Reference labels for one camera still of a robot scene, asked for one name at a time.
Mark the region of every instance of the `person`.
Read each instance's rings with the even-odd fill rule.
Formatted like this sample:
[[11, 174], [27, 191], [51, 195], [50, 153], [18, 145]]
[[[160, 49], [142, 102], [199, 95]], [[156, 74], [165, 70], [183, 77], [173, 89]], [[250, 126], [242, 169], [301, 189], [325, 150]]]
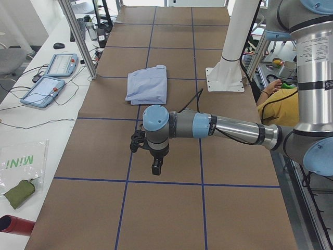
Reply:
[[257, 109], [264, 125], [294, 127], [299, 120], [297, 88], [282, 89], [280, 79], [271, 82], [260, 94]]

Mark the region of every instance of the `plastic bag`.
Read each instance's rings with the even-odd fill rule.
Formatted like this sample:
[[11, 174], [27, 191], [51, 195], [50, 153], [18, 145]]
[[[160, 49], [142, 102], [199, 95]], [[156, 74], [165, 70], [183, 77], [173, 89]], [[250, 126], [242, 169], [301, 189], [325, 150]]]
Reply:
[[35, 191], [43, 189], [48, 140], [0, 148], [0, 199], [22, 180], [31, 180]]

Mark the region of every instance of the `hand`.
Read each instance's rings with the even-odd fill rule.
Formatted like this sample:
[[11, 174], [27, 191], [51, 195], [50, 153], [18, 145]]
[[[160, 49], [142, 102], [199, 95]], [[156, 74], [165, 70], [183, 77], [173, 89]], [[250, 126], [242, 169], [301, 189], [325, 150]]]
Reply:
[[281, 89], [281, 79], [277, 79], [273, 82], [271, 82], [265, 89], [264, 91], [266, 91], [269, 95], [274, 94], [275, 92], [279, 91]]

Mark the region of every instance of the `blue electronic device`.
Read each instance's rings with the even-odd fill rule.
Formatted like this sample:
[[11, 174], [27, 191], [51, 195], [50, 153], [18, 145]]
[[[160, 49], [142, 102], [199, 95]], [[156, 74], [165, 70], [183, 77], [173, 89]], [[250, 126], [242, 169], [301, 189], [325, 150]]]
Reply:
[[45, 75], [50, 77], [69, 77], [78, 64], [77, 54], [54, 54]]
[[20, 99], [20, 102], [45, 108], [49, 105], [64, 88], [65, 81], [63, 79], [42, 76], [35, 85]]

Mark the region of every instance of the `computer mouse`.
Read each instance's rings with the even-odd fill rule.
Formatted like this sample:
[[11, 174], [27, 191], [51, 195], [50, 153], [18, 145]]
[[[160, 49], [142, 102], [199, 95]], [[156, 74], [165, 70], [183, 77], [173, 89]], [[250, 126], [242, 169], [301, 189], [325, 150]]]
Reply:
[[63, 43], [55, 43], [53, 45], [54, 49], [60, 49], [60, 48], [64, 48], [64, 47], [65, 47], [65, 45]]

